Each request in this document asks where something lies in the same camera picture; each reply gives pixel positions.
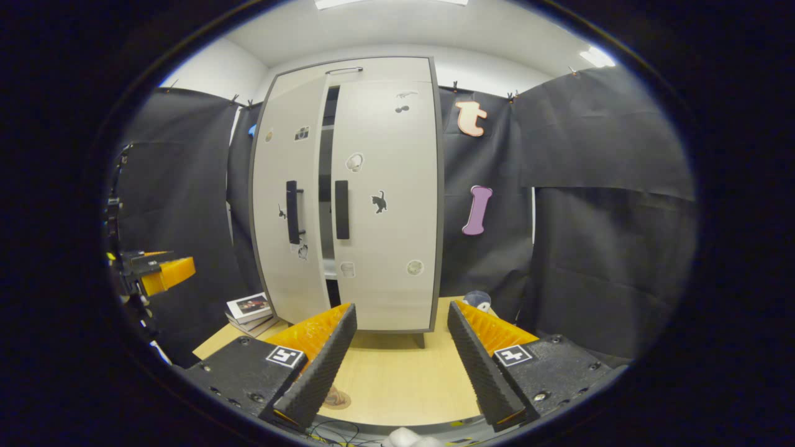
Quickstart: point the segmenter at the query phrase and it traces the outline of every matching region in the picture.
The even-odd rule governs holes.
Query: wooden table
[[[438,424],[479,415],[475,392],[447,327],[450,302],[460,298],[439,298],[435,330],[425,334],[425,349],[417,346],[411,334],[357,332],[334,381],[339,391],[351,397],[351,405],[321,407],[318,413],[380,426]],[[265,340],[285,328],[287,324],[280,321],[257,339]],[[193,353],[206,359],[241,335],[226,325]]]

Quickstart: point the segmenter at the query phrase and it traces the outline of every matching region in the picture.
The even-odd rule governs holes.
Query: purple bone shape
[[[472,193],[472,209],[469,211],[469,220],[467,224],[461,228],[465,235],[474,236],[483,233],[483,217],[486,215],[486,204],[489,203],[491,197],[491,188],[485,186],[473,186],[470,189]]]

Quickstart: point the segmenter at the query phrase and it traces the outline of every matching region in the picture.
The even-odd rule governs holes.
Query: white cabinet
[[[279,317],[297,323],[328,309],[335,278],[359,329],[432,330],[444,199],[437,88],[424,57],[276,77],[250,183],[254,250]]]

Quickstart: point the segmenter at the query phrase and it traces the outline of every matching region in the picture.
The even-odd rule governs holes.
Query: ceiling light
[[[346,5],[348,3],[362,2],[363,0],[315,0],[318,10],[327,10],[334,6]],[[437,0],[438,2],[452,3],[453,5],[466,6],[469,0]]]
[[[581,52],[580,56],[597,68],[602,68],[604,66],[615,67],[615,62],[613,62],[613,60],[607,54],[605,54],[604,51],[596,47],[590,47],[588,51]]]

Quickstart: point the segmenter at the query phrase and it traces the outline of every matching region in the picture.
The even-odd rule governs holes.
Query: ceiling
[[[550,77],[590,68],[588,44],[507,0],[366,0],[318,10],[292,0],[248,21],[227,39],[269,68],[299,57],[360,45],[438,45],[512,60]]]

